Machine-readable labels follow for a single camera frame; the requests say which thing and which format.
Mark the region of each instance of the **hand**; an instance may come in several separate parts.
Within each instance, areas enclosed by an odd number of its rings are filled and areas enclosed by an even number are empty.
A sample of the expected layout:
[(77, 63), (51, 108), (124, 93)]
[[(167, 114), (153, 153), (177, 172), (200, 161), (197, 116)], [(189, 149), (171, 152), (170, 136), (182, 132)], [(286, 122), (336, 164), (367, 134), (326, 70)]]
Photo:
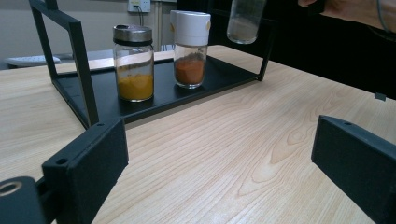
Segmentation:
[[(308, 7), (317, 0), (298, 0), (302, 7)], [(380, 0), (384, 21), (388, 25), (394, 24), (396, 4), (394, 0)], [(377, 12), (376, 0), (326, 0), (323, 16), (356, 21), (378, 29), (383, 29)]]

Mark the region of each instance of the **silver metal lid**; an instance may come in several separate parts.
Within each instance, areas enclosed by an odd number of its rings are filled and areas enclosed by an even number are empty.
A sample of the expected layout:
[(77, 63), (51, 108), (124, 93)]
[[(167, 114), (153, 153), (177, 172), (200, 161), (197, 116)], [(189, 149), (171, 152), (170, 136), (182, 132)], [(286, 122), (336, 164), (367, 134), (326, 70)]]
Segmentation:
[(152, 40), (152, 31), (146, 26), (116, 25), (113, 27), (113, 40), (121, 42), (146, 42)]

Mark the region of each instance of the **finger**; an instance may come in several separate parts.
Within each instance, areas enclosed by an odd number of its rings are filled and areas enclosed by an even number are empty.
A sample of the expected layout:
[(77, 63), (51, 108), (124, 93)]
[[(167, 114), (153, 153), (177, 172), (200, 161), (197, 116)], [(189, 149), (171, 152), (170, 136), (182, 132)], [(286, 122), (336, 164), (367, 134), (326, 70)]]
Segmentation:
[(308, 7), (309, 5), (313, 4), (317, 0), (298, 0), (298, 5), (300, 7)]

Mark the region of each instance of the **clear glass jar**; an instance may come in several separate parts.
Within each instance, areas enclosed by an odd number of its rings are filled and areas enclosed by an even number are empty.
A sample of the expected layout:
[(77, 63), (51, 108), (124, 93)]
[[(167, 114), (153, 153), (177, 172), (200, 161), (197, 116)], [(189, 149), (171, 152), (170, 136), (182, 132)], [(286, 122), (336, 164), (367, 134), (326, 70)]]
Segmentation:
[(207, 46), (180, 46), (175, 44), (175, 79), (187, 89), (201, 86), (205, 77)]
[(251, 44), (257, 39), (262, 12), (267, 0), (233, 0), (227, 36), (237, 44)]
[(141, 102), (154, 94), (154, 52), (151, 29), (117, 25), (114, 31), (114, 67), (122, 100)]
[(171, 31), (175, 38), (175, 80), (179, 87), (195, 89), (205, 77), (210, 14), (171, 10)]

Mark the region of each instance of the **white lid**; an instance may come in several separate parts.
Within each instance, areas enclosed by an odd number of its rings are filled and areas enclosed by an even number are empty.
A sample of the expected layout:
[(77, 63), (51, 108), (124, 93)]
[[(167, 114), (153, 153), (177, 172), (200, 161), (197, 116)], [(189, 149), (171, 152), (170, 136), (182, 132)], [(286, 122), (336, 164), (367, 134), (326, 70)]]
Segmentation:
[(193, 11), (171, 10), (171, 31), (175, 44), (205, 46), (209, 38), (210, 14)]

